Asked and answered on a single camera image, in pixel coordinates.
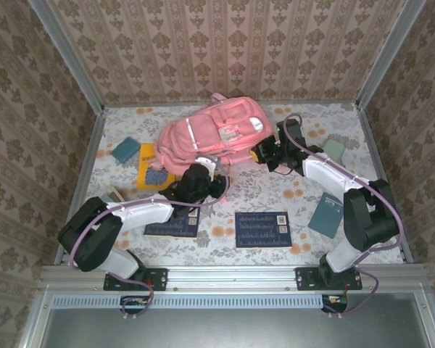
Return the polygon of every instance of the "pink backpack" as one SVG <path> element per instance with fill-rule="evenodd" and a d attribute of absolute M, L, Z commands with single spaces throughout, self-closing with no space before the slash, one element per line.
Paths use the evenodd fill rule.
<path fill-rule="evenodd" d="M 151 165 L 183 175 L 199 154 L 233 165 L 253 156 L 249 150 L 273 134 L 268 117 L 253 99 L 211 95 L 214 104 L 166 126 L 154 145 Z"/>

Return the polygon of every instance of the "yellow book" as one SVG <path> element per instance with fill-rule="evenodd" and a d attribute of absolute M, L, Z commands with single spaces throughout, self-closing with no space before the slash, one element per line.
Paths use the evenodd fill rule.
<path fill-rule="evenodd" d="M 175 175 L 166 170 L 155 170 L 148 161 L 154 158 L 153 144 L 142 144 L 138 161 L 138 190 L 163 190 L 175 181 Z"/>

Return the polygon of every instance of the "backpack handle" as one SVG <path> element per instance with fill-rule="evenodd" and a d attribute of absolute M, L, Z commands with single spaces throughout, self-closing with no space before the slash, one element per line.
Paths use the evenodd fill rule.
<path fill-rule="evenodd" d="M 211 102 L 214 103 L 221 103 L 224 102 L 227 98 L 224 97 L 221 93 L 213 93 L 211 94 Z"/>

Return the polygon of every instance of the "vent grille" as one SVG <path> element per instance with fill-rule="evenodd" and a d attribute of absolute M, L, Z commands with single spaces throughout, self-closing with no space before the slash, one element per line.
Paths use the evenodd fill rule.
<path fill-rule="evenodd" d="M 52 309 L 120 308 L 120 295 L 55 295 Z M 322 295 L 169 295 L 157 294 L 151 308 L 251 309 L 322 308 Z"/>

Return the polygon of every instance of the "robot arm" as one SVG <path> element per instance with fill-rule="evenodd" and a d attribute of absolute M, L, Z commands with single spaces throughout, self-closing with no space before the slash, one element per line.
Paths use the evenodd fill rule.
<path fill-rule="evenodd" d="M 325 154 L 319 155 L 328 159 Z M 346 238 L 326 255 L 326 267 L 328 266 L 333 273 L 348 270 L 370 248 L 398 234 L 398 227 L 390 211 L 359 183 L 313 156 L 303 160 L 302 164 L 303 173 L 307 178 L 320 183 L 344 204 Z M 360 179 L 369 183 L 394 205 L 392 192 L 386 181 Z"/>
<path fill-rule="evenodd" d="M 340 273 L 349 270 L 356 262 L 366 257 L 368 250 L 396 236 L 399 229 L 392 213 L 377 197 L 351 180 L 346 173 L 340 173 L 327 165 L 326 160 L 329 158 L 321 148 L 306 145 L 298 121 L 287 120 L 286 128 L 298 144 L 308 148 L 321 159 L 309 156 L 290 142 L 283 129 L 283 122 L 277 123 L 279 144 L 275 136 L 271 136 L 256 145 L 252 151 L 257 157 L 257 162 L 266 164 L 270 172 L 280 164 L 285 164 L 300 175 L 318 182 L 344 203 L 346 238 L 320 260 L 319 274 L 328 286 L 335 282 Z M 352 177 L 355 176 L 347 170 L 345 172 Z M 386 181 L 359 179 L 368 183 L 394 206 L 392 192 Z"/>
<path fill-rule="evenodd" d="M 214 166 L 209 162 L 193 164 L 180 181 L 158 194 L 145 199 L 146 204 L 124 207 L 123 203 L 105 203 L 92 197 L 74 214 L 59 232 L 58 241 L 67 252 L 73 247 L 86 226 L 99 214 L 120 206 L 103 217 L 84 238 L 75 253 L 74 261 L 83 272 L 105 270 L 122 278 L 130 278 L 144 265 L 129 251 L 114 246 L 118 234 L 150 223 L 165 223 L 189 213 L 190 207 L 168 202 L 203 202 L 208 195 L 221 196 L 225 189 L 223 176 L 213 177 Z"/>

